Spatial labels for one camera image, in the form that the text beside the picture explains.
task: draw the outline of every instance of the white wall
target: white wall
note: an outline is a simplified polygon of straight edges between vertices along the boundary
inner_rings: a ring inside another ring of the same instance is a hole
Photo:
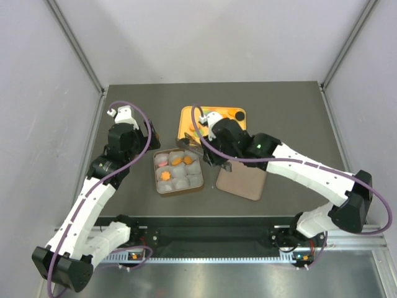
[[[103,85],[322,81],[367,0],[57,0]]]
[[[0,6],[0,296],[35,297],[31,254],[70,210],[99,95],[45,1]]]
[[[397,1],[382,0],[348,53],[328,94],[355,170],[366,169],[397,215]],[[370,217],[386,212],[377,199]],[[386,239],[397,263],[397,223]]]

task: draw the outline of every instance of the dark tabletop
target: dark tabletop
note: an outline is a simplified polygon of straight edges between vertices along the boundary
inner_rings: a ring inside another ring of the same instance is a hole
[[[175,148],[181,109],[203,106],[241,107],[250,134],[273,135],[294,150],[333,168],[342,159],[317,82],[195,83],[111,85],[105,108],[130,101],[152,120],[161,149]],[[141,117],[135,113],[138,123]],[[92,157],[102,153],[113,119],[102,113]],[[123,180],[102,211],[104,216],[278,216],[295,215],[327,202],[286,178],[268,174],[262,198],[250,201],[216,188],[219,168],[202,163],[205,188],[193,194],[161,197],[156,192],[153,153],[148,152]]]

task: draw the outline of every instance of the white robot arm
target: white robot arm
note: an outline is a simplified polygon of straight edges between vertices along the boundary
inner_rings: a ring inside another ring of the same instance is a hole
[[[133,118],[130,106],[120,107],[117,112],[112,109],[108,114],[114,118],[115,124],[109,130],[103,154],[91,163],[81,193],[60,229],[44,248],[36,247],[32,255],[44,279],[51,275],[51,271],[53,282],[75,292],[84,289],[93,270],[109,253],[133,237],[133,224],[121,215],[104,232],[88,241],[100,212],[129,173],[128,168],[119,169],[141,153],[148,142],[148,137],[143,136]],[[158,135],[149,124],[147,129],[151,129],[151,139],[148,149],[158,149]],[[54,256],[56,261],[50,270]]]
[[[229,156],[247,159],[246,161],[258,158],[284,159],[284,162],[245,163],[243,161],[243,163],[296,181],[329,200],[324,206],[299,213],[295,217],[291,224],[291,234],[297,238],[297,242],[329,230],[361,232],[372,201],[372,193],[348,177],[354,176],[371,185],[370,174],[364,171],[359,171],[356,175],[345,172],[343,172],[344,176],[335,174],[339,171],[299,154],[274,137],[264,133],[250,136],[237,121],[224,119],[217,112],[201,116],[199,121],[202,125],[208,126],[209,133],[204,139],[213,148]],[[214,153],[205,144],[203,149],[204,160],[211,165],[222,165],[227,162],[227,159]],[[319,167],[327,168],[329,171],[319,171]]]

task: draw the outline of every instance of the pink candy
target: pink candy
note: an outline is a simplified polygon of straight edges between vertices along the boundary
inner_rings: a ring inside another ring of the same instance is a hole
[[[159,168],[161,168],[162,166],[166,166],[166,165],[168,165],[168,161],[167,160],[158,164]]]

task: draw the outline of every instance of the yellow tray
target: yellow tray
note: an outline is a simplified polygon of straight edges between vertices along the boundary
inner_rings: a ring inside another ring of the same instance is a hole
[[[209,113],[209,112],[218,112],[224,117],[228,117],[230,119],[235,119],[234,114],[236,112],[243,112],[245,117],[244,120],[238,121],[240,124],[241,128],[246,130],[247,129],[247,113],[240,107],[202,107],[204,114]],[[184,107],[181,111],[181,119],[179,121],[179,130],[178,130],[178,138],[184,138],[185,137],[185,132],[187,132],[189,135],[193,136],[197,142],[200,143],[199,136],[196,134],[194,130],[191,129],[190,125],[192,124],[192,106],[187,106]],[[200,132],[202,135],[208,135],[208,127],[201,126],[199,124],[199,116],[200,116],[200,111],[199,109],[196,109],[194,112],[194,116],[197,122],[198,127],[200,128]]]

